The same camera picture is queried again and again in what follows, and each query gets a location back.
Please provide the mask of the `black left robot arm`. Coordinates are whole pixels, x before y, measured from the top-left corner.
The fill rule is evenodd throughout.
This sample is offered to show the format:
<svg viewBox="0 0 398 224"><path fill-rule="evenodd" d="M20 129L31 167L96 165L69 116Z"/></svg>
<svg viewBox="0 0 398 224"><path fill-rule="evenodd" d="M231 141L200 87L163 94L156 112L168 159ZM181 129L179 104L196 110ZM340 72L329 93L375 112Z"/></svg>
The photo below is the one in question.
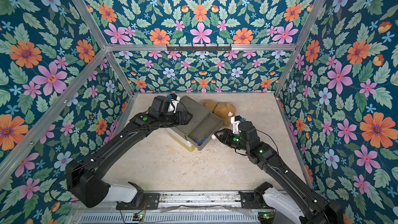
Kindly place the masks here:
<svg viewBox="0 0 398 224"><path fill-rule="evenodd" d="M144 191L135 183L114 184L103 178L108 170L134 145L153 131L187 125L193 115L175 94L156 96L152 105L132 117L98 151L81 161L72 160L65 170L67 190L87 208L106 202L124 202L140 208Z"/></svg>

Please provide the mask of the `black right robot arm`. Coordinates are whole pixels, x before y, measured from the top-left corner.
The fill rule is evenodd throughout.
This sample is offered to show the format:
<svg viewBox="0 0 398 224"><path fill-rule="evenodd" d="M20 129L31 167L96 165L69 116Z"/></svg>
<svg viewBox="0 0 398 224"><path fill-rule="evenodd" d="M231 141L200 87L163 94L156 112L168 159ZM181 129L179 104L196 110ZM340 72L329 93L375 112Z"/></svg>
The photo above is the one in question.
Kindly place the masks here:
<svg viewBox="0 0 398 224"><path fill-rule="evenodd" d="M221 129L214 137L222 144L243 150L251 163L273 178L283 190L281 194L270 183L263 183L255 189L258 203L282 213L295 224L342 224L342 207L335 201L328 201L315 192L286 165L277 146L262 142L260 133L252 122L239 121L233 129Z"/></svg>

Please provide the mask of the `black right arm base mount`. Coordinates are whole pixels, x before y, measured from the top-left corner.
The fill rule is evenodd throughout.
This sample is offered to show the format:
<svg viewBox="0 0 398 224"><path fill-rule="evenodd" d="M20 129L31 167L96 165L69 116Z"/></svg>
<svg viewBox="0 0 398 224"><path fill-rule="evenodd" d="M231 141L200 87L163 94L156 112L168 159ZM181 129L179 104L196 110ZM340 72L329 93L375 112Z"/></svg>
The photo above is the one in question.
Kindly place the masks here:
<svg viewBox="0 0 398 224"><path fill-rule="evenodd" d="M239 191L241 207L246 209L270 209L263 199L263 194L272 187L272 184L264 182L255 188L253 192Z"/></svg>

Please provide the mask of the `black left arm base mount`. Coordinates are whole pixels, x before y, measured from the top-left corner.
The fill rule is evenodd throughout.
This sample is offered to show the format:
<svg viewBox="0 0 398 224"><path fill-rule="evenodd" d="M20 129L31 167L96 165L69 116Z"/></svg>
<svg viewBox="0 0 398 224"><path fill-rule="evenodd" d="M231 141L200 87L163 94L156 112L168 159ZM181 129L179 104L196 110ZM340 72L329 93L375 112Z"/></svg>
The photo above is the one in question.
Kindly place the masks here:
<svg viewBox="0 0 398 224"><path fill-rule="evenodd" d="M117 203L116 209L119 211L132 210L154 210L157 209L160 203L160 194L153 192L146 192L137 184L129 181L128 190L135 189L135 195L131 200L121 201Z"/></svg>

